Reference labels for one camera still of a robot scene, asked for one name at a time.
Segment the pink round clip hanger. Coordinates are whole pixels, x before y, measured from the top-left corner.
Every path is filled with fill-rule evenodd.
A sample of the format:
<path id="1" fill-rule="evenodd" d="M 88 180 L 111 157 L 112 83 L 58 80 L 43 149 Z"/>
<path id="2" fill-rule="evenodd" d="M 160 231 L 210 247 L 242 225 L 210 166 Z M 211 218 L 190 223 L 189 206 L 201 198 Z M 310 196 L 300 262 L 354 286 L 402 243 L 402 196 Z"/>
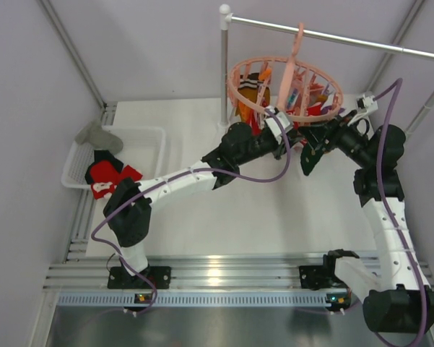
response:
<path id="1" fill-rule="evenodd" d="M 284 112 L 295 126 L 310 126 L 329 120 L 296 121 L 287 114 L 295 106 L 309 107 L 314 103 L 321 103 L 324 106 L 331 106 L 336 115 L 340 112 L 344 94 L 339 84 L 324 71 L 312 64 L 302 62 L 298 58 L 304 36 L 305 27 L 301 22 L 299 33 L 295 35 L 292 50 L 288 56 L 260 56 L 246 59 L 230 70 L 226 81 L 227 93 L 235 111 L 238 101 L 240 101 L 255 112 L 263 114 L 265 119 L 264 109 L 273 106 Z M 255 103 L 238 92 L 240 75 L 247 77 L 252 72 L 258 72 L 259 80 L 263 81 Z M 266 86 L 269 86 L 271 101 L 268 106 L 263 107 L 261 99 L 264 96 Z"/>

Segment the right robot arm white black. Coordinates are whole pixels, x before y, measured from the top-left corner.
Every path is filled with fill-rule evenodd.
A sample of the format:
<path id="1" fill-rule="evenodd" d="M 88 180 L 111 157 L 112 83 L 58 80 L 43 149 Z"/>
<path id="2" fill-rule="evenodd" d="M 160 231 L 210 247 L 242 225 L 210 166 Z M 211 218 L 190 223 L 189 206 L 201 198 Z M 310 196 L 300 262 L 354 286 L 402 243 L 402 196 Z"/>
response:
<path id="1" fill-rule="evenodd" d="M 345 284 L 363 305 L 374 333 L 427 332 L 434 324 L 434 290 L 420 269 L 407 227 L 404 191 L 396 172 L 405 133 L 393 124 L 369 137 L 358 131 L 355 112 L 298 131 L 306 139 L 300 163 L 309 175 L 325 153 L 338 149 L 358 165 L 353 187 L 373 232 L 381 274 L 374 275 L 352 251 L 324 257 L 322 276 Z"/>

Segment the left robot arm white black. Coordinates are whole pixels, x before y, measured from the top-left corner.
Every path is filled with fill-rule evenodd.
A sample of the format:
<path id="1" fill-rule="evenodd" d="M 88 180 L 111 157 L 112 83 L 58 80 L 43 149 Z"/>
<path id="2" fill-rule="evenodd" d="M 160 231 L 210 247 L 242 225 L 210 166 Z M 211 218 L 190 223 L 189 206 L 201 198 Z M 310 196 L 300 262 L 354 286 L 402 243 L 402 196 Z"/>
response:
<path id="1" fill-rule="evenodd" d="M 121 256 L 124 279 L 133 287 L 143 286 L 149 277 L 144 240 L 150 219 L 160 208 L 198 192 L 219 189 L 240 174 L 240 166 L 272 154 L 279 160 L 302 136 L 296 129 L 286 131 L 284 141 L 279 127 L 266 125 L 253 134 L 249 125 L 230 126 L 218 147 L 188 169 L 149 181 L 120 181 L 107 201 L 103 214 L 114 233 Z"/>

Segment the grey sock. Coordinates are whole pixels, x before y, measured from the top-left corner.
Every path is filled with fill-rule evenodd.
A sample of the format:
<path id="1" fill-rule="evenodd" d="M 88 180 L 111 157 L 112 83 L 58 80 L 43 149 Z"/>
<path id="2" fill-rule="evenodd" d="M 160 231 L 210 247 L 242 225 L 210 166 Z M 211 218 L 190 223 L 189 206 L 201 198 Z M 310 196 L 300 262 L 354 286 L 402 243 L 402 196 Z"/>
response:
<path id="1" fill-rule="evenodd" d="M 89 143 L 95 149 L 108 150 L 112 154 L 123 150 L 122 140 L 114 134 L 105 131 L 99 121 L 91 121 L 84 126 L 75 136 L 74 141 L 78 145 Z"/>

